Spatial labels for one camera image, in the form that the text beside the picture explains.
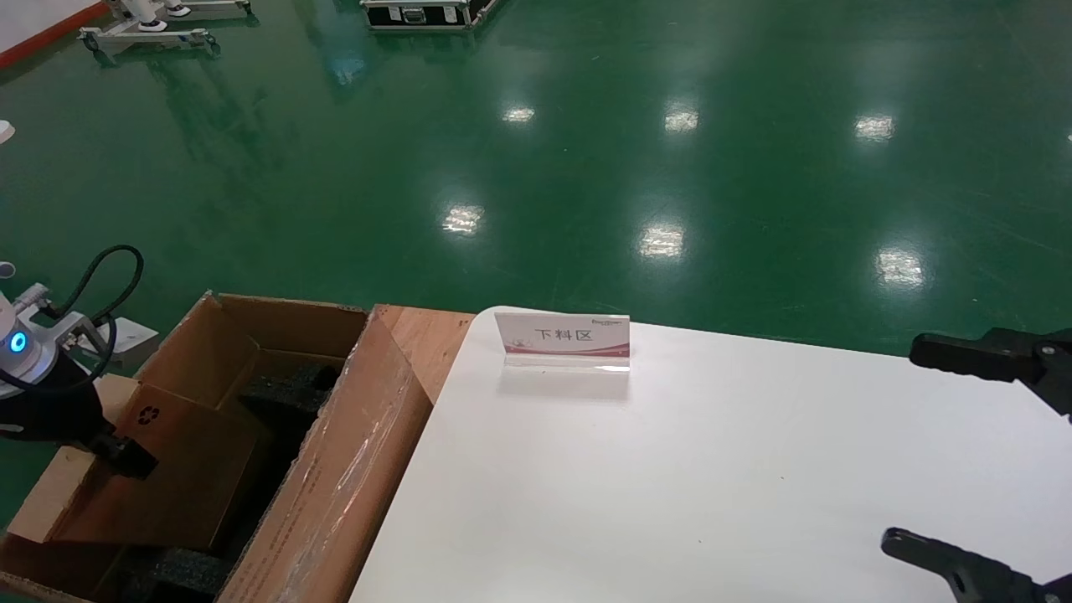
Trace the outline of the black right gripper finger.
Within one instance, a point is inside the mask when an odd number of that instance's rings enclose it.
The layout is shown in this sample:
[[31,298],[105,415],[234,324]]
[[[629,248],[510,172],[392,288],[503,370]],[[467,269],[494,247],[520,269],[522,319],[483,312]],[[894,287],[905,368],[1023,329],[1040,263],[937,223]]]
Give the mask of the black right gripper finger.
[[940,576],[957,602],[1069,602],[1071,576],[1037,583],[1019,571],[940,539],[889,528],[881,550],[904,564]]
[[992,328],[976,340],[920,333],[909,361],[915,366],[981,380],[1018,381],[1049,409],[1071,416],[1071,329],[1032,333]]

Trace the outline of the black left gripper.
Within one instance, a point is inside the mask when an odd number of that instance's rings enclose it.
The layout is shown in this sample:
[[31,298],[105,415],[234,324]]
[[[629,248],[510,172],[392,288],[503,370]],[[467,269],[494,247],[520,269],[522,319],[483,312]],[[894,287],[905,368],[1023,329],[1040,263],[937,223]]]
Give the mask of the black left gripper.
[[1,436],[14,441],[88,444],[111,472],[146,480],[158,461],[130,436],[115,435],[95,383],[62,394],[20,392],[1,401]]

